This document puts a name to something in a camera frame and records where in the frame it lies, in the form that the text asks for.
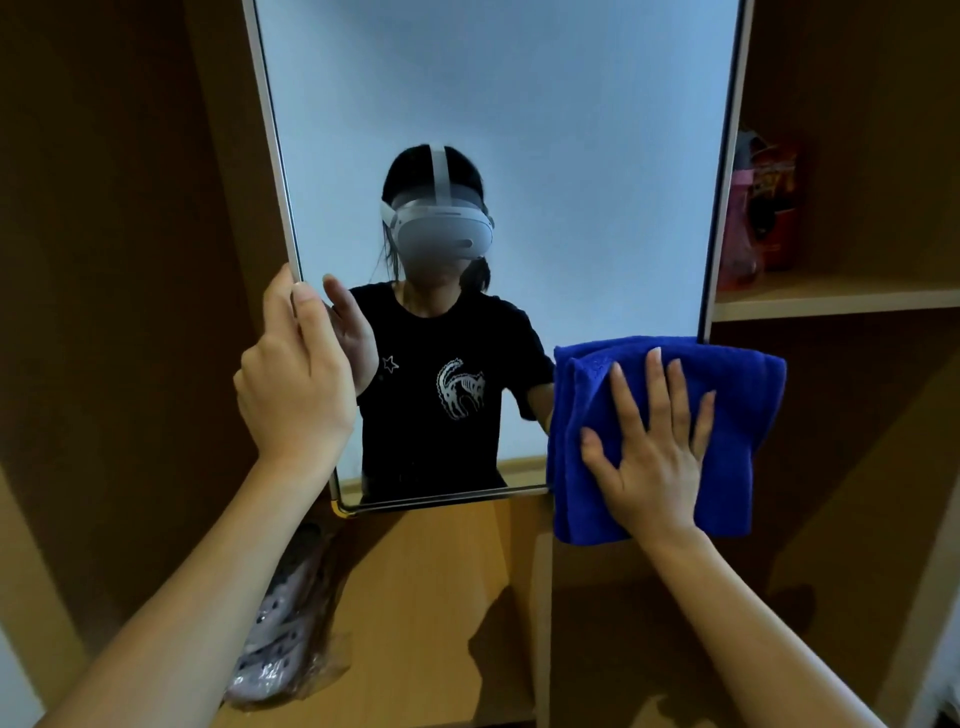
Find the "reflected hand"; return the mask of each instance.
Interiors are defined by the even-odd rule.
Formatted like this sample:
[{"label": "reflected hand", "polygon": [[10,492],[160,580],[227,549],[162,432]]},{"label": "reflected hand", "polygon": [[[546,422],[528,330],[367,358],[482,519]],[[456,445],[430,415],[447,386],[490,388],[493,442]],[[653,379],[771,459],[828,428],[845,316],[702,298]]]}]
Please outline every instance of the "reflected hand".
[{"label": "reflected hand", "polygon": [[349,361],[320,294],[307,283],[295,285],[287,265],[264,293],[263,319],[263,336],[233,376],[240,414],[261,462],[322,476],[356,419]]},{"label": "reflected hand", "polygon": [[650,429],[643,426],[634,397],[619,364],[610,384],[623,432],[623,460],[615,468],[603,452],[596,432],[584,428],[581,453],[603,493],[611,515],[645,549],[680,545],[700,534],[693,507],[700,490],[700,470],[713,429],[715,392],[704,395],[690,439],[690,406],[680,359],[667,368],[660,349],[646,359]]},{"label": "reflected hand", "polygon": [[330,314],[337,340],[349,359],[353,385],[359,397],[370,386],[380,366],[373,329],[353,294],[340,281],[331,275],[324,276],[324,291],[333,301],[333,307],[328,306],[326,310]]}]

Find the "fingernail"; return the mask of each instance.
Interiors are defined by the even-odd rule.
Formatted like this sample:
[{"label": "fingernail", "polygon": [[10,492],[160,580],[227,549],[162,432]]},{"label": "fingernail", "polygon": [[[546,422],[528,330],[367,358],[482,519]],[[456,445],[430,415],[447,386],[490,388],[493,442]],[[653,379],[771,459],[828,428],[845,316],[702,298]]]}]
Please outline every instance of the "fingernail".
[{"label": "fingernail", "polygon": [[309,283],[294,283],[294,303],[305,303],[317,297],[317,292]]}]

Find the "person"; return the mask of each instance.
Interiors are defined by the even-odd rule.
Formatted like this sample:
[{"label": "person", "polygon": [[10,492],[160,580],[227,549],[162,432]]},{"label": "person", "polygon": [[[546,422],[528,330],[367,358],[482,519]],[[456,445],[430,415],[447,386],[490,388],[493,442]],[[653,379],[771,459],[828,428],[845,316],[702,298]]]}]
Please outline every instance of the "person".
[{"label": "person", "polygon": [[[486,211],[477,168],[453,147],[445,153],[457,204]],[[381,199],[393,209],[431,202],[433,184],[430,146],[411,147],[391,165]],[[370,324],[365,346],[361,337],[351,351],[363,373],[364,501],[506,487],[496,469],[503,390],[548,431],[553,362],[527,315],[487,295],[485,258],[413,257],[383,232],[390,282],[348,295],[326,286],[337,313],[350,316],[355,303]]]},{"label": "person", "polygon": [[[355,415],[355,372],[319,295],[295,285],[284,268],[265,295],[264,320],[263,336],[234,377],[259,451],[253,469],[186,561],[40,728],[202,728],[213,719],[276,562],[333,471]],[[664,374],[653,350],[646,374],[649,427],[614,366],[622,462],[610,463],[590,431],[583,458],[612,514],[676,597],[746,724],[882,726],[694,523],[714,395],[692,424],[680,362]]]}]

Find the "blue microfiber cloth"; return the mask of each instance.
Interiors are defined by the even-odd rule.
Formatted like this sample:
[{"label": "blue microfiber cloth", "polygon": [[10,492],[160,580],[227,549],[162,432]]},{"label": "blue microfiber cloth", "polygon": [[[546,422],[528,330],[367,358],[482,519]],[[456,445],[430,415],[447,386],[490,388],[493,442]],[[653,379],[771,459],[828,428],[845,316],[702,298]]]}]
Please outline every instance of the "blue microfiber cloth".
[{"label": "blue microfiber cloth", "polygon": [[607,511],[580,455],[580,430],[600,436],[614,465],[621,459],[620,425],[607,377],[620,363],[643,421],[648,424],[645,359],[662,348],[664,365],[680,358],[694,421],[700,398],[716,390],[713,434],[704,459],[694,519],[711,536],[750,532],[753,456],[770,430],[783,395],[786,362],[743,349],[697,344],[686,337],[634,336],[554,350],[554,410],[547,451],[547,482],[555,498],[554,532],[561,541],[592,546],[629,535]]}]

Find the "white vr headset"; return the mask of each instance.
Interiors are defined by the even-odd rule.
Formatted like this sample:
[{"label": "white vr headset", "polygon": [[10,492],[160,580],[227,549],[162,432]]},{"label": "white vr headset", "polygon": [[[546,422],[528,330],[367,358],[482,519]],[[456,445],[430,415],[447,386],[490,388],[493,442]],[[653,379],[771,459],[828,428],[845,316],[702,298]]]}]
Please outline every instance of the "white vr headset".
[{"label": "white vr headset", "polygon": [[431,144],[433,188],[399,195],[393,205],[380,202],[387,234],[404,257],[483,257],[493,242],[493,218],[480,195],[450,184],[446,148]]}]

